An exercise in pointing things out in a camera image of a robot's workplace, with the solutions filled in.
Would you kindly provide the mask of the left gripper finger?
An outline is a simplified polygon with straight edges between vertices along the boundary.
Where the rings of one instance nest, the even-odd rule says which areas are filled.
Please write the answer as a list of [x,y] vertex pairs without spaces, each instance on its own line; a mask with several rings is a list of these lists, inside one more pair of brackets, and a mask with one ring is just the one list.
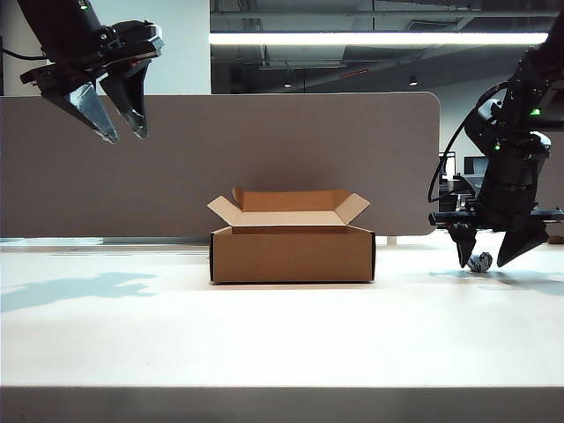
[[87,82],[67,93],[64,99],[70,105],[70,111],[102,139],[107,142],[118,141],[115,126],[102,105],[93,82]]
[[147,137],[144,82],[147,61],[116,63],[108,68],[101,86],[137,137]]

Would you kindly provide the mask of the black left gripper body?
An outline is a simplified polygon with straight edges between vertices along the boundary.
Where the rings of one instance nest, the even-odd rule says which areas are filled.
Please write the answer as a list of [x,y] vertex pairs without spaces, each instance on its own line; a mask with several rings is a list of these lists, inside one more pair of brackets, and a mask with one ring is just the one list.
[[20,80],[43,95],[65,95],[108,73],[111,65],[153,59],[164,47],[160,27],[138,20],[112,26],[57,24],[41,34],[40,44],[51,64],[21,74]]

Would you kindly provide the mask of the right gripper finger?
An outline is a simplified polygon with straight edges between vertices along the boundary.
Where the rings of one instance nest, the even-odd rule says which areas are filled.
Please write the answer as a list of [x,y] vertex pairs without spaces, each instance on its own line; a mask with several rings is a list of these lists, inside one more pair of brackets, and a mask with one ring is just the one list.
[[453,223],[448,225],[450,238],[456,244],[458,262],[463,268],[469,261],[476,244],[477,229],[466,223]]
[[499,250],[497,266],[502,267],[547,240],[546,224],[543,221],[529,220],[523,227],[507,231]]

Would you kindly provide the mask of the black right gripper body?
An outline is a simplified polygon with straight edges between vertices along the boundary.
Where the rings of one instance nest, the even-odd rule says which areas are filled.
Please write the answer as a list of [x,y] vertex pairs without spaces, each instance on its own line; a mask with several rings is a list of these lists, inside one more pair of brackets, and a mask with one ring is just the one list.
[[554,223],[556,210],[538,206],[538,181],[549,145],[496,145],[482,159],[481,174],[458,174],[440,190],[438,211],[429,223],[448,229],[521,230],[528,224]]

